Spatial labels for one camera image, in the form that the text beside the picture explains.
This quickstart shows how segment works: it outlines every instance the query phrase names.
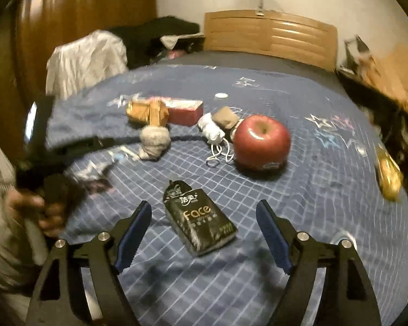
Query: wooden headboard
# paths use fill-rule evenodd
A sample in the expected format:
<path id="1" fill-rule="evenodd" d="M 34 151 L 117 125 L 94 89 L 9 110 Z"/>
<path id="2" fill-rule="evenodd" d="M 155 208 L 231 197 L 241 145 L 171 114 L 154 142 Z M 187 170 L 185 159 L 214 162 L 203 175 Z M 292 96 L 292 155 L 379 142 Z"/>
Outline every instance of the wooden headboard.
<path id="1" fill-rule="evenodd" d="M 287 13 L 254 10 L 205 15 L 204 50 L 242 51 L 288 58 L 333 71 L 337 28 Z"/>
<path id="2" fill-rule="evenodd" d="M 45 93 L 56 46 L 156 17 L 156 0 L 10 0 L 0 17 L 0 146 L 9 159 L 23 153 L 25 117 Z"/>

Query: red apple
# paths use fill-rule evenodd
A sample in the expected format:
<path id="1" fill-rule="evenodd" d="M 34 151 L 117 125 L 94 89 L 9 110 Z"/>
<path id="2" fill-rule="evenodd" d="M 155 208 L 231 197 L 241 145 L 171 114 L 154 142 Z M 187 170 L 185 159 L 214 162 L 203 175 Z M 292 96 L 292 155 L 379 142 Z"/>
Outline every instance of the red apple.
<path id="1" fill-rule="evenodd" d="M 265 115 L 251 115 L 237 127 L 233 138 L 239 164 L 254 170 L 278 167 L 290 150 L 290 133 L 280 122 Z"/>

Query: metal screw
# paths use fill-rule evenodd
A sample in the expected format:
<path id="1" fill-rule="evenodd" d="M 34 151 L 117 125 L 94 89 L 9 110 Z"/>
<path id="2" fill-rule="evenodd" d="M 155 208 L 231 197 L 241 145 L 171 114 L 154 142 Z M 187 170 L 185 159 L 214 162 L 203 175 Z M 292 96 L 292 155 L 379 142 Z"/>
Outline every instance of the metal screw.
<path id="1" fill-rule="evenodd" d="M 300 241 L 307 241 L 308 239 L 309 239 L 309 235 L 307 234 L 307 233 L 305 233 L 305 232 L 299 232 L 298 233 L 298 239 L 300 240 Z"/>
<path id="2" fill-rule="evenodd" d="M 66 241 L 63 239 L 59 239 L 58 241 L 55 242 L 55 247 L 57 248 L 63 248 L 65 246 Z"/>
<path id="3" fill-rule="evenodd" d="M 342 240 L 342 245 L 343 245 L 344 248 L 349 249 L 352 246 L 352 243 L 347 239 L 343 239 Z"/>
<path id="4" fill-rule="evenodd" d="M 98 234 L 98 240 L 106 241 L 109 238 L 110 238 L 110 234 L 108 232 L 102 232 Z"/>

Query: person's arm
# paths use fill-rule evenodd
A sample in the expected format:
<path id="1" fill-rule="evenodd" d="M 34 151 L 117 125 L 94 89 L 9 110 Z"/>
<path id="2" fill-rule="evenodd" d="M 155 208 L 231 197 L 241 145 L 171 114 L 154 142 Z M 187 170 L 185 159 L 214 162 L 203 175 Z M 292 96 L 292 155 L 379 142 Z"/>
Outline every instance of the person's arm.
<path id="1" fill-rule="evenodd" d="M 23 206 L 42 208 L 37 196 L 11 189 L 0 199 L 0 289 L 14 290 L 35 282 L 39 269 L 33 262 L 22 215 Z"/>

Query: blue bedspread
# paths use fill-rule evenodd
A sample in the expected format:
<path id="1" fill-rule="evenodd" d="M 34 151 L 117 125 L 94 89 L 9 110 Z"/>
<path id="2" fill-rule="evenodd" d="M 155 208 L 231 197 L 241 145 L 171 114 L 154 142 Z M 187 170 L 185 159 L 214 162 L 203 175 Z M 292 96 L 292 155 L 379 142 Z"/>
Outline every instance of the blue bedspread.
<path id="1" fill-rule="evenodd" d="M 373 284 L 384 326 L 390 325 L 408 297 L 408 201 L 385 201 L 375 180 L 377 134 L 348 99 L 297 76 L 203 66 L 151 66 L 110 78 L 57 102 L 49 144 L 83 136 L 135 137 L 118 100 L 140 92 L 202 99 L 205 112 L 228 105 L 282 121 L 292 134 L 288 165 L 279 177 L 247 177 L 224 161 L 210 168 L 210 151 L 196 127 L 171 126 L 174 141 L 158 162 L 116 164 L 107 174 L 113 189 L 91 195 L 73 212 L 63 237 L 87 241 L 128 217 L 141 200 L 153 207 L 153 220 L 130 268 L 120 275 L 142 325 L 264 325 L 288 277 L 278 269 L 255 221 L 255 205 L 268 200 L 278 216 L 318 241 L 345 230 Z M 224 92 L 228 98 L 217 100 Z M 137 152 L 138 144 L 128 148 Z M 109 161 L 108 151 L 89 161 Z M 163 191 L 169 179 L 182 178 L 209 197 L 238 227 L 237 239 L 201 258 L 193 258 L 165 217 Z M 312 324 L 324 271 L 316 278 L 304 324 Z M 90 289 L 90 278 L 85 274 Z"/>

